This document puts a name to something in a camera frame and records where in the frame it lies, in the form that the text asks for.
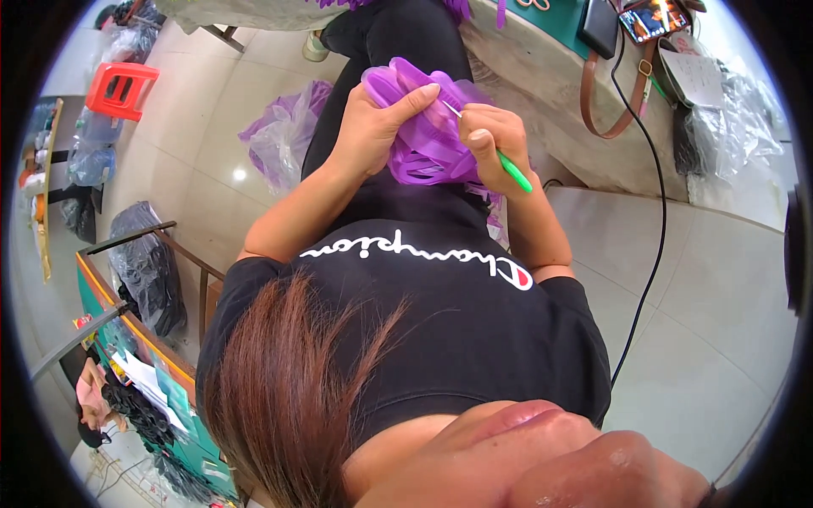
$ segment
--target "fingernail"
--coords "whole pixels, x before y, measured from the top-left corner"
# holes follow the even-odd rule
[[[420,92],[425,97],[436,97],[440,91],[441,86],[438,83],[429,83],[428,85],[420,87]]]
[[[488,136],[491,132],[484,128],[478,128],[476,131],[470,133],[468,135],[468,139],[470,141],[479,141],[484,137]]]

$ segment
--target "pink shirt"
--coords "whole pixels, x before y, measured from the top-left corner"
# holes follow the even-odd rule
[[[96,368],[103,378],[104,369],[102,366],[97,365]],[[102,397],[102,387],[97,386],[95,381],[91,384],[87,384],[82,378],[79,378],[76,382],[76,398],[79,399],[79,403],[82,406],[93,407],[98,412],[100,421],[104,421],[105,417],[111,412],[110,406],[107,405],[107,401]]]

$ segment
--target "brown hair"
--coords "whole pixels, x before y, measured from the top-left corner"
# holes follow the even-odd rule
[[[352,506],[342,466],[353,451],[354,402],[406,306],[370,334],[343,376],[333,352],[358,309],[326,310],[302,274],[275,280],[240,319],[220,369],[207,377],[203,409],[213,440],[277,508]]]

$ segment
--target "crochet hook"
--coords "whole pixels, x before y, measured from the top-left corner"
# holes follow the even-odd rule
[[[463,115],[460,114],[460,111],[454,109],[448,102],[444,100],[441,100],[441,102],[443,102],[446,105],[446,107],[448,107],[452,111],[452,113],[455,113],[458,116],[458,118],[463,118]],[[511,175],[511,177],[514,180],[516,180],[516,183],[520,184],[522,190],[525,191],[526,193],[531,192],[533,190],[531,182],[529,182],[528,179],[525,178],[525,175],[522,174],[522,171],[520,171],[520,169],[513,162],[511,162],[508,157],[503,155],[500,150],[497,150],[497,156],[500,158],[502,168],[505,169],[506,172],[509,175]]]

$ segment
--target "champion logo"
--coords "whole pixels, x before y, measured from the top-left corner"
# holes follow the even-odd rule
[[[306,250],[305,252],[301,253],[299,257],[304,258],[306,256],[312,256],[314,258],[318,258],[322,254],[347,252],[355,245],[359,245],[359,247],[361,247],[361,250],[359,251],[359,257],[361,259],[366,259],[370,256],[370,248],[373,246],[378,247],[379,250],[383,250],[384,252],[394,252],[395,254],[408,253],[416,256],[417,258],[424,258],[429,261],[434,259],[440,261],[454,259],[461,263],[467,263],[473,259],[477,259],[489,267],[490,276],[496,277],[497,275],[500,275],[508,284],[511,284],[521,291],[528,291],[531,289],[531,286],[533,286],[533,278],[531,277],[531,274],[515,263],[512,259],[503,257],[495,258],[492,254],[486,254],[484,256],[479,252],[472,252],[465,249],[450,250],[446,253],[418,250],[412,245],[401,242],[400,229],[395,230],[395,235],[392,241],[382,237],[361,237],[356,238],[355,240],[347,240],[342,238],[341,240],[334,241],[333,245],[325,245],[318,250]]]

